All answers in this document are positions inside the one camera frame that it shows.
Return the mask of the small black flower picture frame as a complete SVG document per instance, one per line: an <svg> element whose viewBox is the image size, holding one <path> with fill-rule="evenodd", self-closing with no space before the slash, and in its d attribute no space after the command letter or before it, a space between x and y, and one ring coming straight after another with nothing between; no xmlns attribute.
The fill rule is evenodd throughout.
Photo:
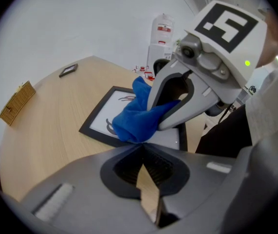
<svg viewBox="0 0 278 234"><path fill-rule="evenodd" d="M68 67L66 67L66 68L64 68L64 69L62 70L62 72L59 74L59 78L65 76L65 75L68 75L68 74L70 74L70 73L75 72L75 71L77 70L77 68L78 68L78 64L77 64L77 63L76 63L76 64L73 64L73 65L71 65L71 66L68 66Z"/></svg>

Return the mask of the black framed deer picture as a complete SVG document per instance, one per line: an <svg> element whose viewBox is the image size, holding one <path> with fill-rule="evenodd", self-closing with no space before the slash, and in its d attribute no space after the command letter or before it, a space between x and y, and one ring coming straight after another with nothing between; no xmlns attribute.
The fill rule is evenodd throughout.
<svg viewBox="0 0 278 234"><path fill-rule="evenodd" d="M111 122L134 99L135 94L132 89L117 86L111 87L89 114L79 132L112 147L132 144L131 142L122 142L118 138ZM156 131L146 142L187 151L185 124L180 124L165 131Z"/></svg>

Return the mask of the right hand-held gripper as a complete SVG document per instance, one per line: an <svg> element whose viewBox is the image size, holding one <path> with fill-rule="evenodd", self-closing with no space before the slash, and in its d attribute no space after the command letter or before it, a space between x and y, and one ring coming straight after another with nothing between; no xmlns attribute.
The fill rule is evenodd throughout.
<svg viewBox="0 0 278 234"><path fill-rule="evenodd" d="M230 104L250 79L261 56L267 24L229 3L213 0L195 18L180 50L156 75L147 110L178 100L158 130L173 128L217 103Z"/></svg>

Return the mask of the person's black shorts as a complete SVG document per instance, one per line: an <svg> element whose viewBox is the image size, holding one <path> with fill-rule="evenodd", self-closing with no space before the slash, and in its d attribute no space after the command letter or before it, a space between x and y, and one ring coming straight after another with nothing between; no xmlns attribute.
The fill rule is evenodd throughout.
<svg viewBox="0 0 278 234"><path fill-rule="evenodd" d="M252 139L243 105L201 137L196 153L236 158L242 148L251 145Z"/></svg>

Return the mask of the black swivel chair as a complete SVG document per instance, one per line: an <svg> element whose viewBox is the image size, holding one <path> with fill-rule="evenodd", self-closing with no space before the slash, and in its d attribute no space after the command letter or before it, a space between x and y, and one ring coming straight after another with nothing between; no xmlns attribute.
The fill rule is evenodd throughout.
<svg viewBox="0 0 278 234"><path fill-rule="evenodd" d="M165 58L156 60L153 64L154 76L156 76L159 73L159 71L162 68L164 68L169 62L170 62L170 60L165 59Z"/></svg>

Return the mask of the blue cloth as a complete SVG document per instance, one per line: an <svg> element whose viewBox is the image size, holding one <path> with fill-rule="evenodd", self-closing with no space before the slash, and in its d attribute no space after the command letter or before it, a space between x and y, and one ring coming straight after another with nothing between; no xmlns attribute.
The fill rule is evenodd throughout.
<svg viewBox="0 0 278 234"><path fill-rule="evenodd" d="M139 76L133 81L132 88L135 99L112 120L112 128L121 141L141 143L154 135L161 117L180 101L174 100L147 110L151 86Z"/></svg>

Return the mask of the white water dispenser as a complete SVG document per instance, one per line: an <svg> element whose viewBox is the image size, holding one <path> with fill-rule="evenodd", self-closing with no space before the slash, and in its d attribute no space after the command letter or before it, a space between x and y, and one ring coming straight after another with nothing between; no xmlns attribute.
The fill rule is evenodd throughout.
<svg viewBox="0 0 278 234"><path fill-rule="evenodd" d="M150 44L148 47L147 66L150 70L154 71L153 66L155 61L159 59L171 60L172 53L173 47L170 47L166 44Z"/></svg>

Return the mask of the person's right forearm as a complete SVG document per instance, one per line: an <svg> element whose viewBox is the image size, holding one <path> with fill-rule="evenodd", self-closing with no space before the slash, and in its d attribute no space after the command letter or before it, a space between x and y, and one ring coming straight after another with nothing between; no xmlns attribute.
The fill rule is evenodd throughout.
<svg viewBox="0 0 278 234"><path fill-rule="evenodd" d="M278 55L278 16L274 10L267 10L265 23L267 24L266 38L256 68L271 63Z"/></svg>

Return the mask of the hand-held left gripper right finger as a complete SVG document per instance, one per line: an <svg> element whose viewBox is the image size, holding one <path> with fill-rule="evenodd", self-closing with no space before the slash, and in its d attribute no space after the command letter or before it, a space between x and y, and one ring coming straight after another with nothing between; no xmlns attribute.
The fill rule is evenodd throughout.
<svg viewBox="0 0 278 234"><path fill-rule="evenodd" d="M159 203L151 234L271 234L278 232L278 133L237 158L166 149L189 169L189 179Z"/></svg>

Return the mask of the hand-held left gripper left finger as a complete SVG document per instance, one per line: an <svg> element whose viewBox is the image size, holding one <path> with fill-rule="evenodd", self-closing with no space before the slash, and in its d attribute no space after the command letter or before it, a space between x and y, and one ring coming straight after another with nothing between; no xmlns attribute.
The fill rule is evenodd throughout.
<svg viewBox="0 0 278 234"><path fill-rule="evenodd" d="M3 194L33 234L151 234L157 226L136 187L141 145L75 160L36 185L21 201Z"/></svg>

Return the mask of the person's grey shirt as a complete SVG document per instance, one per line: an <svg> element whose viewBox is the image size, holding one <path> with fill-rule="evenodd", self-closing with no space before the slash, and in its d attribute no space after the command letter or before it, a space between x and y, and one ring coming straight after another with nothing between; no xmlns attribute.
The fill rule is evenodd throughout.
<svg viewBox="0 0 278 234"><path fill-rule="evenodd" d="M259 91L246 102L252 144L278 132L278 69L263 81Z"/></svg>

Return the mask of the wicker tissue basket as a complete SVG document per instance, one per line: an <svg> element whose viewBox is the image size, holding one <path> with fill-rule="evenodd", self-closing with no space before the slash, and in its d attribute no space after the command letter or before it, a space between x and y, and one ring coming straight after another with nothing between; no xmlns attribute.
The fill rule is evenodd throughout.
<svg viewBox="0 0 278 234"><path fill-rule="evenodd" d="M0 119L10 126L21 109L35 93L36 90L30 81L25 82L23 88L18 93L15 92L8 100L0 113Z"/></svg>

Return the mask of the group of clear water jugs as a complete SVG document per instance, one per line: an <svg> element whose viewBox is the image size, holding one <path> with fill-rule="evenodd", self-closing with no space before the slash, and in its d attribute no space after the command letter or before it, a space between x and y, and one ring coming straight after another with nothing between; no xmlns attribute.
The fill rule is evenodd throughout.
<svg viewBox="0 0 278 234"><path fill-rule="evenodd" d="M154 73L150 70L149 66L135 66L132 72L150 81L155 79Z"/></svg>

